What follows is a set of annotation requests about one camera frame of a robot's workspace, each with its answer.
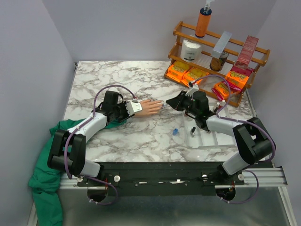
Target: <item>green towel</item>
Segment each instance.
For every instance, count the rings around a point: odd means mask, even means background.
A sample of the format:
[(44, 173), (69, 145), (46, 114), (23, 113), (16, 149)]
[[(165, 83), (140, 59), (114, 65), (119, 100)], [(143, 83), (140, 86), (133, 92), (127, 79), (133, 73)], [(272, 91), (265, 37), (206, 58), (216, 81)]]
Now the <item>green towel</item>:
[[(40, 226), (62, 226), (63, 210), (56, 191), (60, 186), (61, 172), (47, 166), (47, 160), (55, 132), (58, 129), (67, 130), (72, 128), (82, 120), (60, 121), (57, 126), (50, 129), (51, 138), (48, 140), (35, 165), (33, 176), (29, 180), (28, 186), (32, 188), (34, 204), (36, 206), (38, 221)], [(111, 122), (106, 129), (114, 128), (124, 124), (116, 121)]]

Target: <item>clear plastic tray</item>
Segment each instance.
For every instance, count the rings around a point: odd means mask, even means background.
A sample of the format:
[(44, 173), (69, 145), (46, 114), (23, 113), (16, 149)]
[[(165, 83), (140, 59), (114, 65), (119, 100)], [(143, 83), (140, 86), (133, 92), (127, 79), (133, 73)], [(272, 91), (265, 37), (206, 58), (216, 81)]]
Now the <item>clear plastic tray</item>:
[[(214, 105), (217, 102), (209, 103), (210, 110), (213, 110)], [(230, 117), (228, 107), (226, 106), (221, 112), (220, 116)], [(214, 149), (222, 147), (236, 147), (235, 139), (231, 136), (218, 133), (218, 132), (207, 132), (197, 127), (195, 121), (183, 113), (184, 130), (187, 146), (190, 148), (203, 148), (203, 149)], [(196, 127), (195, 136), (192, 137), (190, 131), (193, 127)]]

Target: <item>marble countertop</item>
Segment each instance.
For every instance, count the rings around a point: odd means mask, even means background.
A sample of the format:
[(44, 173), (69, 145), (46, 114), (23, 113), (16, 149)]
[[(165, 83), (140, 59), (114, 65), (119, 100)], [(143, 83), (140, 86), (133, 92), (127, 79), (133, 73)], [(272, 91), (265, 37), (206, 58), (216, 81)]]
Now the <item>marble countertop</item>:
[[(65, 119), (78, 120), (89, 116), (93, 100), (101, 88), (122, 84), (140, 100), (164, 100), (177, 96), (188, 88), (163, 75), (170, 61), (100, 61), (79, 62), (72, 85)], [(208, 78), (202, 88), (209, 90), (218, 79)], [(111, 88), (130, 99), (122, 88)], [(98, 97), (102, 101), (104, 92)], [(216, 102), (208, 97), (209, 102)], [(253, 117), (246, 93), (238, 108), (228, 107), (236, 119)], [(172, 131), (178, 128), (179, 135)], [(226, 161), (235, 152), (232, 148), (188, 148), (185, 144), (182, 113), (167, 106), (159, 115), (148, 118), (130, 118), (126, 124), (103, 129), (87, 143), (86, 158), (91, 161)]]

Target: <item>wooden shelf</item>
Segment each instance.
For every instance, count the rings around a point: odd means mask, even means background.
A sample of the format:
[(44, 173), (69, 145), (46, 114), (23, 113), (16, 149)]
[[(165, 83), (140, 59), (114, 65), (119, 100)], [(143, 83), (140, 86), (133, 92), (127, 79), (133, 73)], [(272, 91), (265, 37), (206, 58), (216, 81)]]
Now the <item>wooden shelf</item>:
[[(180, 49), (182, 48), (181, 37), (183, 37), (185, 39), (189, 39), (189, 40), (195, 41), (195, 42), (198, 42), (198, 43), (200, 43), (202, 45), (210, 46), (212, 48), (214, 48), (214, 46), (215, 46), (215, 43), (211, 43), (211, 42), (205, 41), (203, 39), (198, 39), (197, 37), (194, 37), (194, 36), (191, 36), (189, 34), (185, 34), (185, 33), (181, 32), (182, 27), (189, 28), (191, 30), (195, 30), (196, 29), (195, 26), (183, 23), (183, 21), (180, 21), (178, 23), (178, 25), (175, 27), (173, 34), (176, 35), (177, 38), (176, 38), (174, 46), (172, 47), (172, 49), (170, 50), (170, 52), (168, 54), (168, 58), (172, 59), (171, 63), (173, 63), (174, 61), (180, 61), (180, 62), (189, 64), (192, 67), (196, 67), (196, 68), (199, 68), (199, 69), (201, 69), (203, 71), (206, 71), (206, 72), (208, 72), (210, 74), (217, 74), (217, 75), (220, 75), (220, 76), (222, 76), (222, 77), (225, 78), (226, 74), (230, 71), (230, 69), (234, 65), (234, 63), (235, 63), (234, 61), (227, 60), (226, 63), (225, 63), (225, 65), (223, 66), (223, 69), (221, 71), (219, 71), (219, 72), (215, 72), (215, 71), (212, 71), (210, 69), (210, 67), (209, 67), (211, 59), (212, 59), (212, 57), (210, 56), (211, 53), (208, 53), (206, 51), (202, 51), (201, 56), (199, 57), (199, 59), (197, 61), (193, 62), (193, 63), (187, 63), (187, 62), (183, 61), (180, 58), (180, 52), (181, 52)], [(210, 31), (207, 31), (206, 35), (210, 35), (210, 36), (213, 36), (213, 37), (216, 37), (216, 38), (220, 38), (221, 37), (220, 34), (217, 34), (217, 33), (214, 33), (214, 32), (210, 32)], [(238, 41), (238, 40), (235, 40), (235, 39), (230, 39), (229, 42), (231, 42), (233, 44), (236, 44), (236, 45), (239, 45), (239, 46), (243, 46), (243, 44), (244, 44), (242, 41)], [(228, 52), (229, 54), (232, 54), (234, 56), (238, 56), (239, 55), (238, 52), (236, 52), (234, 50), (231, 50), (229, 48), (225, 48), (224, 51)], [(251, 61), (254, 62), (254, 63), (256, 63), (257, 66), (254, 68), (254, 71), (250, 75), (250, 78), (249, 78), (248, 82), (246, 83), (246, 85), (243, 88), (242, 92), (239, 94), (237, 101), (236, 102), (230, 101), (230, 104), (233, 105), (233, 106), (235, 106), (235, 107), (239, 106), (244, 91), (246, 89), (251, 88), (251, 86), (253, 84), (253, 81), (255, 79), (255, 76), (256, 76), (256, 74), (258, 72), (258, 69), (261, 66), (264, 66), (267, 63), (268, 59), (269, 59), (269, 53), (270, 53), (269, 49), (263, 49), (263, 48), (256, 47), (255, 51), (262, 53), (263, 57), (261, 59), (257, 59), (257, 58), (254, 58), (254, 57), (251, 59)], [(215, 96), (215, 94), (212, 93), (212, 92), (208, 92), (206, 90), (201, 90), (201, 91), (206, 92), (206, 94), (208, 96), (210, 96), (210, 97), (217, 98)]]

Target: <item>pump bottle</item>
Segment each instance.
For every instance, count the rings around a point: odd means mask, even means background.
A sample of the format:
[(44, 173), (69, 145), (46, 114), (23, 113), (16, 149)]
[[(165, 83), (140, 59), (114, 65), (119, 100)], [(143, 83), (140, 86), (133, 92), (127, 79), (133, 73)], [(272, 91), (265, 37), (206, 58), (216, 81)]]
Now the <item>pump bottle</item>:
[(207, 0), (204, 8), (201, 9), (198, 16), (198, 24), (196, 27), (195, 35), (199, 38), (203, 38), (206, 34), (207, 27), (209, 25), (212, 10), (210, 9), (210, 3), (214, 0)]

